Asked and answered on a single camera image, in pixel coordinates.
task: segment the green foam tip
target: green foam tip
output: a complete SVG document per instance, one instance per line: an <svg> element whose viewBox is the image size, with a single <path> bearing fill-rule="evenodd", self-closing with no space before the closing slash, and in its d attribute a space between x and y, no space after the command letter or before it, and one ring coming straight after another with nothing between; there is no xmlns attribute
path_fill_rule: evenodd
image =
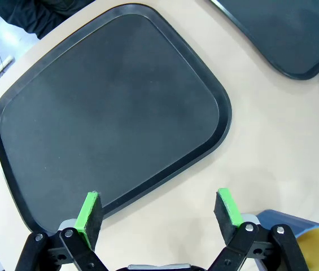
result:
<svg viewBox="0 0 319 271"><path fill-rule="evenodd" d="M231 192L228 188L220 188L218 194L224 202L232 225L239 227L243 223L243 219L237 208L236 202L232 198Z"/></svg>
<svg viewBox="0 0 319 271"><path fill-rule="evenodd" d="M81 207L79 216L75 222L74 228L82 235L85 242L91 249L88 234L86 232L86 226L88 224L88 219L90 218L91 212L95 206L98 199L98 193L96 191L89 192L85 198L84 204Z"/></svg>

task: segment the blue cup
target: blue cup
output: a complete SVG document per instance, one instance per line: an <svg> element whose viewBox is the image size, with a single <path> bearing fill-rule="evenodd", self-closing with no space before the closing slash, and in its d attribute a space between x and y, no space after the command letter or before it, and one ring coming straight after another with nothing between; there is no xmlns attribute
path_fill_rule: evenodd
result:
<svg viewBox="0 0 319 271"><path fill-rule="evenodd" d="M257 218L265 229L271 229L277 224L290 226L309 270L319 271L319 223L274 210L265 210Z"/></svg>

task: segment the bolt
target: bolt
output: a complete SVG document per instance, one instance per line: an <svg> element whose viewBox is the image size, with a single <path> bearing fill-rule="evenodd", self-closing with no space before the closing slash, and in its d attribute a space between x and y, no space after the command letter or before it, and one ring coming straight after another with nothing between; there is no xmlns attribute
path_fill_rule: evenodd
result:
<svg viewBox="0 0 319 271"><path fill-rule="evenodd" d="M44 238L44 236L41 233L39 233L35 236L35 241L39 242L42 238Z"/></svg>
<svg viewBox="0 0 319 271"><path fill-rule="evenodd" d="M280 234L284 234L285 233L285 229L283 227L277 227L277 232Z"/></svg>
<svg viewBox="0 0 319 271"><path fill-rule="evenodd" d="M254 227L252 226L252 224L247 224L245 229L246 229L246 231L253 231Z"/></svg>
<svg viewBox="0 0 319 271"><path fill-rule="evenodd" d="M65 237L71 237L73 235L73 231L72 230L67 230L66 232L65 232Z"/></svg>
<svg viewBox="0 0 319 271"><path fill-rule="evenodd" d="M231 260L229 260L229 259L225 260L225 265L229 266L229 265L231 265L231 263L232 263Z"/></svg>

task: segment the table surface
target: table surface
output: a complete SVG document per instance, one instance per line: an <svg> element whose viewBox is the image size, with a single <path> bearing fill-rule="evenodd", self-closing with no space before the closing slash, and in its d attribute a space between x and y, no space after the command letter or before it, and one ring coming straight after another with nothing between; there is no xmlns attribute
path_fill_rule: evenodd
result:
<svg viewBox="0 0 319 271"><path fill-rule="evenodd" d="M129 264L209 267L224 247L213 214L228 187L242 212L275 209L319 222L319 75L295 81L272 68L208 0L144 0L197 52L226 89L233 121L223 144L103 222L97 255ZM125 0L97 0L72 16L0 79L2 94L72 32ZM29 234L0 165L0 261L14 270ZM71 265L62 270L75 270ZM248 261L243 270L256 270Z"/></svg>

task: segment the rounded rectangular tray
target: rounded rectangular tray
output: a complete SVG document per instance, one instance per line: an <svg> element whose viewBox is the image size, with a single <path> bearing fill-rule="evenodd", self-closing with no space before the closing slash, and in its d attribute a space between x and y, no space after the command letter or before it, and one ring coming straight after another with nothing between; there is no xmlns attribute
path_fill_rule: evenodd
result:
<svg viewBox="0 0 319 271"><path fill-rule="evenodd" d="M123 5L3 95L0 161L25 223L54 233L89 191L108 216L177 175L230 121L226 91L188 44L155 10Z"/></svg>
<svg viewBox="0 0 319 271"><path fill-rule="evenodd" d="M319 73L319 1L211 0L284 75Z"/></svg>

